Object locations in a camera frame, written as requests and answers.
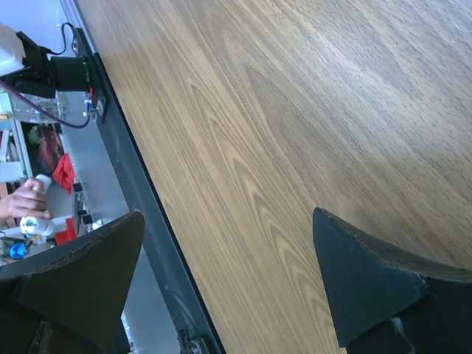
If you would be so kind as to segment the background person hand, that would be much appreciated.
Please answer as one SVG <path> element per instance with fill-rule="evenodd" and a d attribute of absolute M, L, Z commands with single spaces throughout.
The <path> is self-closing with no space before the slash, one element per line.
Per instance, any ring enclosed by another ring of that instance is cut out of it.
<path fill-rule="evenodd" d="M 1 226 L 9 218 L 25 217 L 53 219 L 47 209 L 47 198 L 44 195 L 44 183 L 37 178 L 29 178 L 15 192 L 1 199 Z"/>

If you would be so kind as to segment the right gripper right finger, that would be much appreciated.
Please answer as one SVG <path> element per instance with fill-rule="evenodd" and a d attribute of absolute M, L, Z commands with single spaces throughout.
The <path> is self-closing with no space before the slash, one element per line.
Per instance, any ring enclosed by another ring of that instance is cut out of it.
<path fill-rule="evenodd" d="M 348 353 L 470 353 L 471 271 L 313 211 L 313 243 L 339 346 Z"/>

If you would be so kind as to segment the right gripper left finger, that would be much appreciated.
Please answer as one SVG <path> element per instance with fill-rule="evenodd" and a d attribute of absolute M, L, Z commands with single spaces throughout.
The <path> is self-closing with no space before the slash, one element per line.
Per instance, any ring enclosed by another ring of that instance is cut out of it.
<path fill-rule="evenodd" d="M 1 267 L 2 353 L 111 353 L 145 218 L 129 212 Z"/>

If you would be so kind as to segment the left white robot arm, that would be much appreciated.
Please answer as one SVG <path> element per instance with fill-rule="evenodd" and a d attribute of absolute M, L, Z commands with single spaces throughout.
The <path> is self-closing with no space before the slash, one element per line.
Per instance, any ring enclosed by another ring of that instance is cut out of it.
<path fill-rule="evenodd" d="M 39 46 L 29 36 L 1 25 L 1 87 L 11 94 L 52 99 L 58 92 L 92 88 L 88 58 L 66 57 Z"/>

